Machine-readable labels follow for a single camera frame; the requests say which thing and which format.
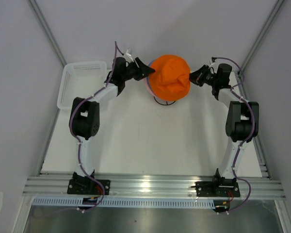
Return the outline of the blue bucket hat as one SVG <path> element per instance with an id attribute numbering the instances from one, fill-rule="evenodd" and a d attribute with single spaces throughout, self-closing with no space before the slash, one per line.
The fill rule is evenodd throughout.
<path id="1" fill-rule="evenodd" d="M 151 65 L 153 64 L 154 61 L 155 61 L 155 59 L 152 60 L 152 61 L 148 64 L 148 66 L 151 67 Z M 155 96 L 155 93 L 153 92 L 152 87 L 151 87 L 151 85 L 150 85 L 150 79 L 149 79 L 149 76 L 146 77 L 145 84 L 146 84 L 146 87 L 147 87 L 149 93 L 150 93 L 151 95 Z"/>

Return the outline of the orange bucket hat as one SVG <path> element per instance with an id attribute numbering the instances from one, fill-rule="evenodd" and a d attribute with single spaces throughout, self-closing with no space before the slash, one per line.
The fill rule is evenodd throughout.
<path id="1" fill-rule="evenodd" d="M 188 95 L 191 87 L 187 62 L 176 55 L 163 55 L 155 59 L 151 68 L 155 73 L 149 75 L 153 92 L 161 99 L 177 101 Z"/>

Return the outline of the pink bucket hat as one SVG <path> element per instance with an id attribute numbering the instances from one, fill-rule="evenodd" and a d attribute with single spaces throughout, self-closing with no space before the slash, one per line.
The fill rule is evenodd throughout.
<path id="1" fill-rule="evenodd" d="M 148 90 L 148 92 L 155 98 L 158 98 L 158 96 L 153 92 L 153 90 L 151 89 L 151 86 L 149 84 L 149 75 L 143 79 L 144 80 L 144 83 L 145 83 L 145 86 Z"/>

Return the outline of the lavender bucket hat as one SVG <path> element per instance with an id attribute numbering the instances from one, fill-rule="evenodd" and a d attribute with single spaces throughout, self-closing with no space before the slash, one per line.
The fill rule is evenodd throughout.
<path id="1" fill-rule="evenodd" d="M 153 90 L 152 90 L 152 88 L 151 88 L 151 86 L 150 86 L 150 83 L 149 83 L 149 75 L 145 78 L 145 84 L 146 84 L 147 90 L 149 91 L 149 93 L 150 93 L 153 97 L 155 97 L 155 98 L 157 98 L 157 99 L 160 99 L 160 100 L 164 101 L 164 99 L 159 98 L 159 97 L 158 97 L 158 96 L 153 92 Z"/>

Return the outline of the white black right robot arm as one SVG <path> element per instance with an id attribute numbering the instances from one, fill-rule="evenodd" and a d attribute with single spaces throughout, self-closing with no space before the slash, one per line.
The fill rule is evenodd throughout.
<path id="1" fill-rule="evenodd" d="M 216 70 L 203 65 L 190 74 L 190 81 L 202 87 L 212 87 L 212 95 L 228 108 L 225 131 L 228 143 L 223 160 L 211 181 L 196 182 L 194 188 L 198 197 L 239 197 L 238 166 L 244 150 L 259 132 L 259 104 L 248 101 L 235 92 L 230 85 L 232 67 L 219 64 Z"/>

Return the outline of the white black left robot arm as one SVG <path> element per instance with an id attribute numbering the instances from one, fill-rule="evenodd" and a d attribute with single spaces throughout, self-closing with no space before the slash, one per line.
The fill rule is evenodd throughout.
<path id="1" fill-rule="evenodd" d="M 69 120 L 69 129 L 78 141 L 78 167 L 69 181 L 68 194 L 104 196 L 109 194 L 110 180 L 95 179 L 95 170 L 90 166 L 88 143 L 100 127 L 100 104 L 116 98 L 131 79 L 148 79 L 157 71 L 145 65 L 139 58 L 128 61 L 116 57 L 112 70 L 101 89 L 88 98 L 74 99 Z"/>

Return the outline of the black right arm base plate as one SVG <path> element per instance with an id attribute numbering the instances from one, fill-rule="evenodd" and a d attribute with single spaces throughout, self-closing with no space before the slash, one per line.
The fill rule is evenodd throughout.
<path id="1" fill-rule="evenodd" d="M 198 197 L 222 197 L 227 198 L 232 194 L 233 197 L 239 198 L 241 196 L 240 189 L 237 182 L 195 182 L 194 188 Z"/>

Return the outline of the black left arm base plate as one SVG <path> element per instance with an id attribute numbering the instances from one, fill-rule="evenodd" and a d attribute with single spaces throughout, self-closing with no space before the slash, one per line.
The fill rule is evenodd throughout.
<path id="1" fill-rule="evenodd" d="M 89 181 L 76 181 L 71 179 L 68 184 L 67 194 L 70 195 L 102 195 L 102 187 L 96 182 Z"/>

